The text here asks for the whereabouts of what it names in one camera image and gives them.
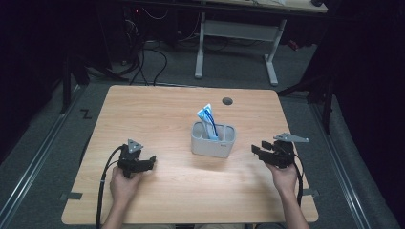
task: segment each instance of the black curtain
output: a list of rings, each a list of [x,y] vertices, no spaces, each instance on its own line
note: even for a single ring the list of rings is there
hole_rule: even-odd
[[[329,26],[302,79],[332,79],[352,139],[403,228],[404,13],[402,0],[342,1],[336,14],[358,22]],[[325,88],[324,82],[308,90]]]

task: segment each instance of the gray carpet floor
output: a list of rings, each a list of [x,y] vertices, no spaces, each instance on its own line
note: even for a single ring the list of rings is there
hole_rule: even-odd
[[[194,78],[197,48],[192,42],[183,43],[176,48],[159,43],[150,43],[147,47],[164,53],[167,58],[167,66],[157,79],[159,85],[275,91],[298,83],[316,50],[316,46],[298,51],[280,46],[274,58],[279,86],[272,87],[269,85],[263,57],[256,53],[262,51],[264,45],[246,48],[231,44],[220,51],[214,51],[218,49],[218,44],[211,47],[208,44],[202,79]],[[144,77],[146,81],[152,82],[164,66],[164,57],[151,51],[145,51],[144,54]],[[122,68],[125,67],[115,65],[115,71]],[[144,81],[139,75],[135,84],[143,85]],[[96,125],[103,100],[109,87],[116,84],[126,82],[116,82],[100,75],[91,76],[91,83],[87,87],[82,86],[76,90],[75,103],[65,115],[59,113],[62,108],[62,88],[56,88],[52,101],[32,119],[29,129],[0,167],[0,205],[4,211],[4,206],[8,206],[9,197],[41,149],[48,132],[55,122],[63,118],[63,124],[49,146],[46,159],[39,165],[39,172],[33,175],[33,182],[28,184],[28,192],[15,204],[15,211],[10,212],[8,220],[5,222],[1,219],[4,228],[94,228],[93,225],[63,224],[61,216],[66,200],[61,199],[61,196],[69,193],[73,186],[81,155]],[[294,93],[281,97],[280,100],[291,133],[310,139],[310,144],[296,144],[305,166],[309,186],[316,191],[314,201],[319,220],[311,223],[310,227],[399,228],[352,142],[340,114],[338,101],[334,99],[332,104],[331,135],[325,135],[318,117],[322,105],[308,104],[305,95],[305,92]],[[83,110],[89,111],[87,116],[90,118],[84,118]],[[336,170],[336,158],[331,155],[333,149],[338,152],[338,160],[343,164],[343,169],[350,179],[350,186],[357,197],[355,201],[362,206],[364,216],[356,216],[351,208],[352,199],[345,193],[341,174]],[[359,225],[358,218],[364,219],[367,224]]]

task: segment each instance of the dark background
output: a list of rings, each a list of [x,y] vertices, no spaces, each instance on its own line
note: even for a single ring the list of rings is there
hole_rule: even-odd
[[[282,43],[319,44],[303,81],[332,74],[333,91],[360,155],[381,194],[404,227],[405,149],[403,146],[405,20],[404,3],[383,1],[326,1],[329,14],[359,19],[353,25],[289,23]],[[2,1],[0,3],[0,131],[1,161],[11,151],[30,120],[52,97],[63,75],[68,53],[80,53],[100,66],[125,59],[124,47],[112,46],[125,38],[113,33],[117,15],[90,4],[55,1]],[[196,13],[175,10],[154,27],[156,37],[175,45],[177,30],[189,31],[184,18]],[[323,81],[307,90],[323,88]]]

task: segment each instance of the person's knee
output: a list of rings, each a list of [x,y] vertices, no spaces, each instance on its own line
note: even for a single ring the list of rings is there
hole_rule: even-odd
[[[176,229],[174,224],[124,224],[121,229]]]
[[[196,224],[194,229],[245,229],[244,224]]]

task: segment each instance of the black cable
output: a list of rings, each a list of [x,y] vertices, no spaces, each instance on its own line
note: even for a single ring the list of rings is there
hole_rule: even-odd
[[[143,81],[145,82],[145,86],[149,86],[148,80],[146,80],[146,77],[143,74],[143,63],[144,62],[145,62],[145,49],[142,49],[142,67],[139,70],[140,70],[140,74],[142,75]]]
[[[153,86],[156,86],[156,81],[158,80],[159,75],[163,72],[164,69],[166,69],[167,66],[167,57],[165,54],[163,54],[162,52],[156,51],[156,50],[147,50],[147,51],[151,51],[151,52],[157,52],[159,54],[161,54],[164,57],[164,66],[163,68],[160,70],[160,72],[158,72],[158,74],[155,76],[154,80],[153,80]]]
[[[141,48],[141,50],[142,50],[142,63],[140,64],[140,66],[139,66],[139,70],[137,71],[137,73],[135,73],[134,74],[134,77],[132,77],[132,79],[131,79],[131,82],[129,83],[129,85],[132,85],[133,83],[134,83],[134,81],[135,81],[135,79],[137,78],[137,76],[138,76],[138,74],[142,71],[142,68],[143,68],[143,63],[145,62],[145,56],[144,56],[144,43],[143,43],[143,46],[142,46],[142,48]]]
[[[114,162],[110,164],[110,161],[111,161],[111,159],[113,158],[113,156],[116,154],[116,152],[117,152],[118,150],[122,150],[122,149],[123,149],[123,146],[119,146],[118,148],[116,148],[116,149],[111,153],[110,158],[108,158],[107,163],[105,164],[105,167],[104,167],[104,171],[103,171],[103,173],[102,173],[102,175],[101,175],[100,187],[99,187],[99,190],[98,190],[98,203],[97,203],[97,215],[96,215],[96,229],[99,229],[99,228],[100,228],[100,223],[101,223],[100,218],[101,218],[101,208],[102,208],[102,196],[103,196],[103,193],[104,193],[104,184],[105,184],[105,177],[107,177],[107,170],[108,170],[108,168],[109,168],[112,164],[114,164]]]
[[[304,192],[304,190],[303,190],[303,186],[304,186],[304,184],[303,184],[303,178],[304,178],[304,165],[303,165],[303,163],[302,163],[302,161],[301,161],[301,158],[298,156],[298,155],[295,155],[295,156],[297,156],[297,158],[300,160],[300,162],[301,162],[301,166],[302,166],[302,168],[303,168],[303,172],[302,172],[302,174],[300,174],[300,170],[298,169],[298,166],[297,166],[297,164],[294,162],[294,167],[295,167],[295,169],[296,169],[296,171],[297,171],[297,177],[298,177],[298,194],[297,194],[297,202],[298,202],[298,205],[299,206],[301,206],[301,199],[302,199],[302,196],[303,196],[303,192]]]

